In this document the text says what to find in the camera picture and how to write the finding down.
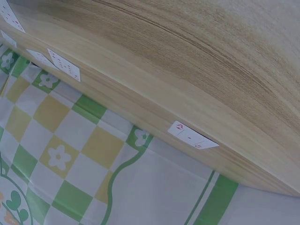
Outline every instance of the green stripe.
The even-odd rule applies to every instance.
[[[105,216],[102,220],[101,225],[106,225],[109,216],[111,214],[112,211],[112,207],[113,207],[113,182],[116,179],[116,177],[118,176],[118,174],[121,172],[121,170],[125,169],[127,166],[132,165],[133,163],[135,163],[137,160],[139,160],[140,157],[142,157],[142,155],[145,153],[146,150],[142,150],[139,151],[133,158],[131,158],[130,160],[126,161],[125,163],[121,164],[116,171],[112,174],[112,177],[108,183],[108,204],[107,204],[107,208],[106,208],[106,212],[105,212]]]
[[[212,171],[211,174],[210,174],[210,177],[208,178],[208,181],[206,182],[206,185],[205,185],[204,189],[201,192],[201,195],[199,196],[199,198],[198,198],[195,206],[193,207],[193,209],[192,209],[191,213],[189,214],[189,216],[188,216],[186,222],[184,223],[184,225],[187,225],[188,222],[190,221],[190,219],[191,219],[192,215],[194,214],[195,210],[197,209],[197,207],[198,207],[201,199],[203,198],[203,195],[204,195],[206,189],[208,188],[208,185],[210,184],[211,179],[212,179],[212,177],[213,177],[214,174],[215,174],[215,171]]]
[[[238,183],[219,175],[194,225],[218,225],[237,187]]]

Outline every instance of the yellow square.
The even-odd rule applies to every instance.
[[[20,76],[8,91],[6,97],[13,103],[16,103],[21,94],[29,87],[29,85],[30,83]]]
[[[108,203],[108,183],[111,180],[111,177],[113,175],[113,172],[108,171],[107,175],[105,176],[104,180],[102,181],[95,198],[99,201],[102,201],[103,203]]]
[[[79,151],[54,135],[39,161],[65,179],[78,155]]]
[[[124,142],[100,127],[91,134],[82,149],[82,153],[109,169],[115,161]]]
[[[68,107],[48,95],[37,108],[33,118],[54,133],[69,111]]]
[[[10,132],[18,142],[20,142],[30,121],[31,116],[19,109],[17,106],[14,106],[5,129]]]

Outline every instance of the paper tag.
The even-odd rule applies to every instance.
[[[13,40],[10,36],[8,36],[6,33],[4,33],[3,31],[1,31],[3,38],[9,42],[13,47],[17,47],[17,43],[15,40]]]
[[[196,149],[207,149],[219,146],[217,143],[178,121],[173,123],[168,132]]]
[[[48,49],[48,52],[51,56],[51,59],[55,66],[68,74],[69,76],[73,77],[77,81],[81,82],[80,79],[80,69],[75,66],[74,64],[70,63],[68,60],[65,58],[61,57],[60,55],[56,54],[54,51],[51,49]]]
[[[36,52],[34,50],[26,49],[37,61],[43,63],[44,65],[57,69],[53,63],[50,62],[42,53]]]
[[[6,0],[0,1],[0,14],[3,16],[4,20],[12,25],[14,28],[18,29],[19,31],[22,31],[25,33],[24,28],[18,21],[17,17],[13,13],[11,7],[9,6],[8,2]]]

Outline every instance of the green square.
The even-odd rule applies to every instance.
[[[15,66],[13,68],[13,71],[11,73],[12,76],[18,78],[21,73],[27,68],[27,66],[30,64],[30,61],[26,59],[23,56],[20,56],[15,63]]]
[[[18,58],[19,55],[17,53],[11,49],[7,49],[0,58],[0,69],[4,73],[9,74]]]
[[[126,143],[138,151],[145,151],[152,139],[153,136],[151,134],[148,134],[137,126],[133,126]]]
[[[33,81],[32,85],[41,89],[42,91],[49,94],[57,85],[60,83],[60,80],[50,73],[42,70]]]
[[[28,151],[19,145],[11,169],[28,184],[37,162]]]
[[[92,199],[93,198],[87,193],[64,181],[52,206],[79,222],[84,216]]]
[[[40,224],[44,224],[50,205],[37,196],[30,188],[27,189],[26,199],[31,209],[32,217]]]
[[[97,102],[85,95],[82,95],[78,99],[72,109],[95,124],[98,124],[99,120],[106,112],[106,108],[104,106],[99,105]]]
[[[0,158],[0,160],[2,165],[2,171],[0,171],[0,173],[7,176],[9,171],[9,165],[2,158]]]

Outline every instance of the plastic tablecloth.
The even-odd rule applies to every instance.
[[[0,45],[0,225],[217,225],[237,183]]]

